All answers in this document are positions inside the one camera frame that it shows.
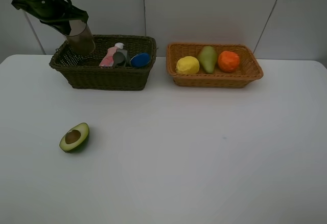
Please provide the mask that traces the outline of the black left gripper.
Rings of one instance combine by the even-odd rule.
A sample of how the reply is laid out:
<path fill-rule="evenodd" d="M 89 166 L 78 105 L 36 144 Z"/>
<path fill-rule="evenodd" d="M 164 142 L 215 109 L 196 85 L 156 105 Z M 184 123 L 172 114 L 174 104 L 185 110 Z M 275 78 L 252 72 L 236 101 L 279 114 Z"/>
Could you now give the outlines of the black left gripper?
<path fill-rule="evenodd" d="M 47 26 L 52 27 L 62 35 L 71 33 L 70 20 L 81 20 L 86 23 L 89 16 L 86 11 L 73 6 L 71 0 L 12 0 L 11 3 L 17 10 L 24 10 L 39 19 Z"/>

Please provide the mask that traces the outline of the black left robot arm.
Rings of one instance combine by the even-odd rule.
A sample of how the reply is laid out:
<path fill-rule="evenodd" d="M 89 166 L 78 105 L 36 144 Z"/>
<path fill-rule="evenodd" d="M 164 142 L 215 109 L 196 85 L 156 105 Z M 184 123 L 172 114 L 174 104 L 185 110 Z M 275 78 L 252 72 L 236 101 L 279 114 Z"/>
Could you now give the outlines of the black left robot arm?
<path fill-rule="evenodd" d="M 71 0 L 12 0 L 11 4 L 67 36 L 71 33 L 72 21 L 85 24 L 88 21 L 87 12 L 75 7 Z"/>

